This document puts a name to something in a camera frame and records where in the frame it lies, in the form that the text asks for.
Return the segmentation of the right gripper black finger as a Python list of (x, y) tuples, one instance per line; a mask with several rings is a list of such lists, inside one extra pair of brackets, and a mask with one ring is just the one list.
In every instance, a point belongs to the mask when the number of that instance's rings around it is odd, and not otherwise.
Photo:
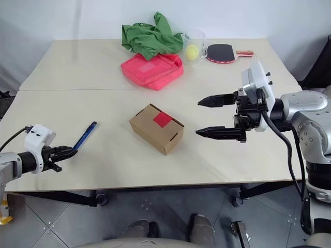
[(216, 140), (236, 140), (241, 143), (246, 142), (246, 131), (240, 128), (207, 127), (196, 130), (195, 133), (205, 138)]
[(224, 95), (213, 95), (208, 96), (198, 102), (199, 106), (204, 107), (223, 107), (225, 105), (233, 105), (236, 102), (236, 95), (232, 94), (224, 94)]

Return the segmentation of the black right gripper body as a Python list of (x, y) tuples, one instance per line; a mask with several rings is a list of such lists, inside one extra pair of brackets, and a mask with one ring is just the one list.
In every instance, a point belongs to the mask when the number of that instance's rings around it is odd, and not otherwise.
[(246, 131), (257, 128), (260, 125), (262, 112), (264, 111), (264, 93), (257, 90), (257, 99), (250, 100), (244, 95), (243, 89), (238, 89), (235, 93), (236, 114), (233, 117), (234, 127), (239, 130), (236, 138), (241, 143), (246, 142)]

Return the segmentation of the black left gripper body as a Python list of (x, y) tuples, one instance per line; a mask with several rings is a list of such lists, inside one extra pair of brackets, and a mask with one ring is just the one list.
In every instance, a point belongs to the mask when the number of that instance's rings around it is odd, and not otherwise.
[(42, 159), (43, 159), (42, 172), (45, 172), (50, 169), (57, 173), (62, 171), (62, 168), (51, 160), (51, 155), (53, 153), (54, 153), (54, 149), (49, 146), (44, 146), (42, 148), (42, 151), (41, 151), (41, 155), (42, 155)]

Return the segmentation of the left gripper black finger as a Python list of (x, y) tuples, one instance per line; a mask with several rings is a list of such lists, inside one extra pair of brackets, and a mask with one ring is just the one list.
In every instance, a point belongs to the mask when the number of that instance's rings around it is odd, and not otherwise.
[(77, 152), (61, 152), (55, 153), (53, 156), (53, 161), (63, 161), (72, 158)]
[(53, 147), (55, 154), (76, 154), (78, 151), (68, 146)]

